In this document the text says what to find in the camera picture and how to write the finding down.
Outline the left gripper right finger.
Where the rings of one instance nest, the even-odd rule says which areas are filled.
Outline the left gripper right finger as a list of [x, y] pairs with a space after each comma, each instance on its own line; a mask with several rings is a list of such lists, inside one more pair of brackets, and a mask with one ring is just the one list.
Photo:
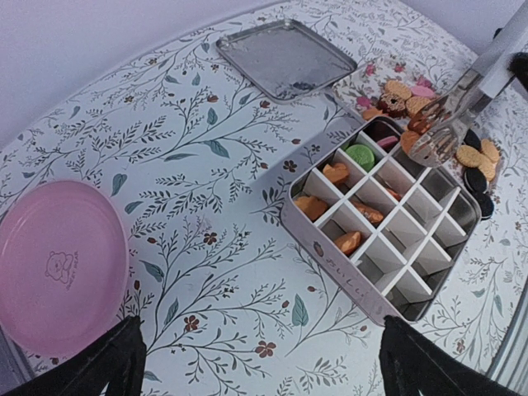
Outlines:
[[400, 317], [384, 317], [379, 364], [387, 395], [515, 395], [470, 369]]

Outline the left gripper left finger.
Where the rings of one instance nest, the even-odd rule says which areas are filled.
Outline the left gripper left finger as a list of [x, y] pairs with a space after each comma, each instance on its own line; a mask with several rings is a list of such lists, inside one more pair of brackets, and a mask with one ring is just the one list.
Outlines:
[[127, 317], [54, 369], [8, 395], [140, 395], [146, 345], [140, 317]]

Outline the pink divided cookie tin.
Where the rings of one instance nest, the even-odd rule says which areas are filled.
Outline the pink divided cookie tin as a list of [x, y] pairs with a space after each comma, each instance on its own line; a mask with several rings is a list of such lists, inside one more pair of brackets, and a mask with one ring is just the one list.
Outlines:
[[[478, 202], [449, 172], [407, 156], [402, 133], [390, 118], [368, 121], [290, 185], [280, 214], [296, 241], [377, 324], [387, 315], [410, 323], [421, 319], [481, 220]], [[398, 143], [390, 149], [377, 144], [391, 135]], [[375, 166], [369, 172], [345, 153], [353, 144], [373, 151]], [[324, 166], [335, 163], [350, 172], [339, 186], [323, 175]], [[384, 183], [402, 200], [396, 201]], [[312, 222], [294, 203], [300, 196], [316, 196], [328, 210]], [[378, 210], [384, 220], [371, 224], [352, 201]], [[361, 232], [362, 241], [346, 256], [334, 240], [352, 231]]]

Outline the orange swirl cookie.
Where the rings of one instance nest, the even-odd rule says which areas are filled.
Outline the orange swirl cookie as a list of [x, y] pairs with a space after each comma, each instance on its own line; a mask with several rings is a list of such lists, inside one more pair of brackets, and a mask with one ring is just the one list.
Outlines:
[[294, 203], [312, 222], [328, 210], [328, 204], [316, 196], [300, 196]]

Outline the green round cookie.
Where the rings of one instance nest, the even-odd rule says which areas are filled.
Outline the green round cookie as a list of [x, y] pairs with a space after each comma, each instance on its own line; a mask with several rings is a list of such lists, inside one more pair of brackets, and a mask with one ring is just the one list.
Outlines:
[[364, 144], [353, 144], [345, 149], [345, 153], [365, 172], [369, 172], [375, 166], [374, 153]]

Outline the pink round cookie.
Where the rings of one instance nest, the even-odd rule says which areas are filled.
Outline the pink round cookie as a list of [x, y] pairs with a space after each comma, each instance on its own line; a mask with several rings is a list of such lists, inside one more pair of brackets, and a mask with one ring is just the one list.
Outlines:
[[397, 143], [398, 143], [398, 138], [396, 136], [393, 136], [393, 135], [385, 137], [385, 138], [377, 141], [377, 144], [382, 149], [390, 149], [391, 147], [393, 147]]

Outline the metal serving tongs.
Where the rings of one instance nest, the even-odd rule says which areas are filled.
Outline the metal serving tongs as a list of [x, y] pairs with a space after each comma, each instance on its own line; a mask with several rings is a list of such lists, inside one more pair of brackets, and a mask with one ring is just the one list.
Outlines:
[[474, 120], [515, 79], [527, 87], [526, 2], [456, 84], [409, 121], [408, 128], [421, 137], [408, 156], [424, 167], [439, 167], [449, 160]]

